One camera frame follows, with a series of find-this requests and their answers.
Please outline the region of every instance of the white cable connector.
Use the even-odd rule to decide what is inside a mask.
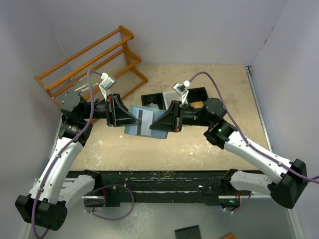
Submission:
[[[182,105],[185,103],[187,95],[188,95],[188,89],[187,87],[190,86],[189,81],[184,81],[183,84],[176,83],[173,85],[173,89],[181,96],[181,103]]]
[[[102,82],[99,84],[99,88],[106,100],[107,96],[111,93],[110,88],[116,82],[116,79],[107,73],[102,73],[101,80]]]
[[[184,81],[183,85],[185,85],[185,87],[189,87],[190,86],[190,82],[189,81]]]

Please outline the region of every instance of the orange wooden rack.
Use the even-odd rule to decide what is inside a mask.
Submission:
[[[70,61],[76,59],[77,57],[81,56],[83,53],[87,52],[88,50],[92,49],[93,47],[97,46],[98,44],[100,44],[101,42],[107,40],[108,38],[112,37],[113,35],[120,33],[121,34],[121,41],[117,42],[116,44],[114,44],[113,46],[109,47],[108,49],[106,49],[105,51],[101,52],[100,54],[98,54],[97,56],[93,57],[92,59],[90,59],[89,61],[87,61],[86,63],[84,63],[83,65],[79,66],[78,68],[74,69],[73,71],[71,71],[70,73],[66,74],[65,76],[63,76],[62,78],[60,78],[59,80],[55,81],[54,83],[52,83],[51,85],[47,86],[44,84],[44,82],[42,81],[42,79],[48,75],[50,75],[52,72],[56,71],[57,69],[59,69],[60,67],[64,66],[65,64],[69,63]],[[77,83],[82,77],[84,77],[86,75],[86,73],[81,74],[80,76],[78,76],[77,78],[75,78],[74,80],[72,80],[71,82],[67,83],[65,86],[63,86],[62,88],[56,90],[55,92],[54,89],[57,88],[58,86],[60,86],[61,84],[65,83],[68,79],[71,79],[71,77],[73,77],[74,75],[76,75],[77,73],[79,73],[80,71],[83,71],[85,68],[87,68],[88,66],[90,66],[91,64],[93,64],[94,62],[98,61],[99,59],[101,59],[102,57],[104,57],[105,55],[109,54],[110,52],[112,52],[113,50],[115,50],[116,48],[122,46],[122,48],[115,52],[113,55],[111,55],[110,57],[108,57],[107,59],[103,60],[102,62],[100,62],[99,64],[95,65],[92,67],[93,70],[98,70],[99,68],[101,68],[102,66],[104,66],[105,64],[109,63],[110,61],[112,61],[114,58],[116,58],[117,56],[121,55],[122,53],[125,56],[125,60],[126,60],[126,67],[124,67],[123,69],[121,69],[120,71],[118,71],[116,74],[114,74],[113,76],[115,78],[120,77],[122,74],[124,74],[127,71],[132,71],[135,75],[137,75],[142,81],[140,83],[138,83],[136,86],[134,86],[132,89],[130,89],[129,91],[127,91],[125,94],[122,95],[122,99],[124,99],[126,96],[128,96],[130,93],[132,93],[134,90],[136,90],[138,87],[140,87],[142,84],[144,84],[145,82],[148,81],[148,79],[146,78],[146,76],[144,76],[137,68],[136,65],[138,63],[141,62],[141,58],[135,53],[133,52],[127,42],[129,40],[132,40],[134,38],[134,35],[131,31],[129,31],[128,29],[126,29],[123,26],[119,26],[116,30],[110,32],[109,34],[105,35],[104,37],[102,37],[101,39],[97,40],[96,42],[92,43],[91,45],[85,47],[84,49],[82,49],[81,51],[75,53],[73,56],[70,56],[69,58],[67,58],[66,60],[60,62],[59,64],[57,64],[56,66],[52,67],[51,69],[47,70],[46,72],[42,73],[39,76],[35,76],[34,78],[38,81],[38,83],[45,89],[45,91],[49,94],[49,96],[54,100],[54,102],[61,108],[62,105],[61,103],[57,100],[57,96],[61,95],[62,93],[64,93],[66,90],[68,90],[70,87],[72,87],[75,83]],[[94,88],[93,93],[97,93],[100,90],[99,87]],[[87,93],[86,95],[83,96],[86,100],[90,97],[90,93]]]

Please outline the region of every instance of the table surface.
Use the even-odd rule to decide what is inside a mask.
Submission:
[[[243,65],[141,65],[138,69],[148,82],[124,99],[124,104],[141,105],[141,95],[172,91],[172,85],[206,71],[215,79],[226,105],[246,136],[267,147],[249,79]],[[123,93],[139,79],[131,72],[118,79],[113,93]],[[205,87],[209,97],[218,94],[205,75],[191,88]],[[167,139],[124,134],[123,127],[108,127],[104,119],[94,122],[91,135],[71,170],[242,170],[256,169],[242,158],[211,145],[203,133],[206,127],[183,126]]]

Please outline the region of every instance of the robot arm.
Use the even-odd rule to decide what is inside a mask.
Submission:
[[[183,87],[176,92],[187,94]],[[247,190],[270,195],[281,206],[293,208],[307,182],[289,172],[283,165],[307,176],[305,163],[299,159],[291,162],[246,137],[247,144],[237,128],[223,118],[226,113],[223,103],[217,98],[209,98],[199,109],[183,105],[182,102],[172,101],[169,109],[150,128],[180,132],[183,124],[208,126],[204,136],[212,145],[240,156],[265,174],[251,174],[231,169],[223,180],[226,186],[238,191]],[[279,163],[274,163],[253,150],[251,146],[257,148],[264,155],[277,159]]]
[[[184,95],[182,99],[185,99],[185,94],[187,95],[186,87],[188,85],[181,86],[181,89],[179,88],[180,85],[174,86],[175,89],[179,89],[179,94]],[[91,105],[79,93],[74,91],[67,93],[62,107],[63,124],[55,152],[58,152],[83,129],[86,124],[83,119],[89,117],[90,110]],[[252,174],[230,169],[221,179],[223,187],[229,188],[230,191],[247,190],[270,195],[283,207],[292,208],[306,187],[307,182],[291,174],[281,165],[284,164],[303,175],[307,175],[305,164],[299,159],[295,162],[290,162],[288,159],[281,158],[248,139],[250,144],[264,154],[277,158],[280,161],[280,165],[258,154],[246,145],[236,127],[223,118],[225,114],[226,110],[223,107],[223,103],[216,98],[208,99],[200,109],[184,105],[183,102],[172,101],[169,109],[150,126],[150,129],[180,132],[183,124],[207,126],[208,130],[204,133],[204,136],[211,144],[242,157],[264,173]],[[140,124],[138,119],[128,112],[119,94],[108,95],[105,100],[96,101],[94,103],[93,118],[106,119],[108,126],[115,127]],[[63,188],[67,173],[76,156],[84,147],[91,129],[92,125],[77,141],[68,146],[54,165],[37,204],[36,225],[54,231],[58,230],[66,218],[67,210],[76,201],[87,192],[103,186],[100,174],[87,171],[70,185]],[[53,154],[48,165],[51,164],[55,156]],[[48,168],[49,166],[45,168],[29,194],[27,196],[19,195],[15,202],[25,222],[31,222],[34,198]]]
[[[64,98],[61,111],[63,113],[62,126],[49,163],[33,188],[29,191],[29,194],[27,196],[19,195],[15,202],[15,206],[27,223],[31,223],[32,205],[44,175],[49,170],[52,161],[55,160],[57,152],[84,128],[87,122],[83,119],[89,117],[91,105],[79,93],[70,91]],[[94,103],[93,118],[107,119],[108,125],[114,127],[140,124],[128,112],[119,94],[108,95],[107,100],[96,101]],[[102,187],[101,175],[88,170],[67,187],[63,187],[71,165],[85,146],[92,127],[93,125],[90,124],[84,134],[71,143],[54,164],[37,203],[36,225],[53,231],[58,230],[66,219],[68,209],[80,200],[83,195],[93,189]]]

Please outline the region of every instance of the purple cable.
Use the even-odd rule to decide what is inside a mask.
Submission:
[[[225,212],[229,212],[229,213],[237,213],[237,212],[240,212],[241,210],[243,210],[244,209],[244,207],[246,207],[247,206],[247,204],[249,203],[249,201],[250,201],[250,198],[251,198],[251,194],[252,194],[252,192],[250,192],[249,193],[249,195],[248,195],[248,198],[247,198],[247,200],[245,201],[245,203],[244,203],[244,205],[243,206],[241,206],[241,207],[239,207],[237,210],[225,210]]]
[[[88,208],[87,208],[86,205],[85,205],[85,202],[84,202],[84,209],[86,210],[87,213],[89,213],[89,214],[91,214],[91,215],[93,215],[93,216],[96,216],[96,217],[98,217],[98,218],[104,219],[104,220],[108,220],[108,221],[118,221],[118,220],[121,220],[121,219],[126,218],[126,217],[132,212],[133,207],[134,207],[134,203],[135,203],[135,202],[134,202],[133,193],[131,192],[130,189],[128,189],[127,187],[125,187],[125,186],[123,186],[123,185],[121,185],[121,184],[111,184],[111,185],[107,185],[107,186],[104,186],[104,187],[102,187],[102,188],[95,189],[95,190],[93,190],[93,191],[91,191],[91,192],[89,192],[89,193],[96,193],[96,192],[98,192],[98,191],[100,191],[100,190],[107,189],[107,188],[111,188],[111,187],[122,187],[122,188],[124,188],[125,190],[127,190],[127,191],[130,193],[130,196],[131,196],[131,198],[132,198],[132,206],[131,206],[130,210],[129,210],[126,214],[124,214],[123,216],[121,216],[121,217],[119,217],[119,218],[107,218],[107,217],[102,217],[102,216],[100,216],[100,215],[97,215],[97,214],[95,214],[95,213],[89,211]]]
[[[208,76],[208,77],[210,78],[210,80],[212,81],[212,83],[213,83],[213,85],[215,86],[216,91],[217,91],[217,93],[218,93],[218,95],[219,95],[219,98],[220,98],[220,100],[222,101],[225,110],[227,111],[227,114],[229,115],[231,121],[233,121],[234,125],[237,127],[238,132],[240,133],[240,135],[242,136],[242,138],[243,138],[243,140],[246,142],[246,144],[248,144],[249,147],[251,147],[255,152],[259,153],[260,155],[262,155],[262,156],[264,156],[264,157],[270,159],[271,161],[275,162],[276,164],[280,164],[280,162],[279,162],[278,160],[276,160],[276,159],[274,159],[273,157],[271,157],[271,156],[269,156],[269,155],[263,153],[262,151],[260,151],[259,149],[255,148],[254,146],[251,145],[251,143],[248,141],[248,139],[246,138],[245,134],[243,133],[243,131],[241,130],[241,128],[239,127],[239,125],[237,124],[237,122],[235,121],[235,119],[233,118],[233,116],[230,114],[228,108],[226,107],[225,101],[224,101],[224,99],[223,99],[223,97],[222,97],[222,95],[221,95],[221,93],[220,93],[220,90],[219,90],[219,88],[218,88],[216,82],[214,81],[214,79],[213,79],[207,72],[205,72],[205,71],[200,71],[200,72],[196,73],[196,74],[189,80],[189,82],[191,82],[192,80],[194,80],[194,78],[195,78],[196,76],[200,75],[200,74],[205,74],[205,75]],[[287,167],[287,166],[284,165],[284,164],[281,164],[281,167],[284,167],[284,168],[287,169],[289,172],[295,174],[296,176],[298,176],[298,177],[300,177],[300,178],[302,178],[302,179],[304,179],[304,180],[306,180],[306,181],[308,181],[308,182],[313,182],[313,183],[318,183],[318,184],[319,184],[319,181],[316,180],[316,179],[319,178],[319,175],[316,176],[316,177],[314,177],[314,178],[309,178],[309,177],[306,177],[306,176],[304,176],[304,175],[302,175],[302,174],[300,174],[300,173],[297,173],[295,170],[291,169],[290,167]]]
[[[71,139],[63,148],[61,148],[61,150],[57,153],[57,157],[54,158],[54,160],[52,161],[52,163],[50,164],[47,172],[45,173],[43,179],[42,179],[42,182],[40,184],[40,189],[43,189],[44,187],[44,184],[50,174],[50,172],[52,171],[56,161],[60,158],[60,155],[64,152],[64,150],[71,144],[73,143],[74,141],[76,141],[86,130],[87,128],[89,127],[91,121],[92,121],[92,118],[93,118],[93,112],[94,112],[94,97],[93,97],[93,90],[92,90],[92,84],[91,84],[91,80],[90,80],[90,74],[91,73],[95,73],[95,74],[98,74],[98,75],[102,75],[101,73],[97,72],[97,71],[94,71],[94,70],[88,70],[87,72],[87,78],[88,78],[88,83],[89,83],[89,89],[90,89],[90,96],[91,96],[91,112],[90,112],[90,117],[89,117],[89,120],[88,122],[86,123],[86,125],[84,126],[84,128],[76,135],[74,136],[73,139]],[[40,198],[40,195],[41,195],[41,190],[38,190],[36,196],[35,196],[35,199],[34,199],[34,202],[33,202],[33,206],[32,206],[32,215],[31,215],[31,226],[32,226],[32,230],[33,230],[33,233],[34,233],[34,236],[37,238],[37,239],[42,239],[45,237],[45,235],[48,233],[49,229],[47,229],[42,236],[39,236],[37,231],[36,231],[36,227],[35,227],[35,212],[36,212],[36,204]]]

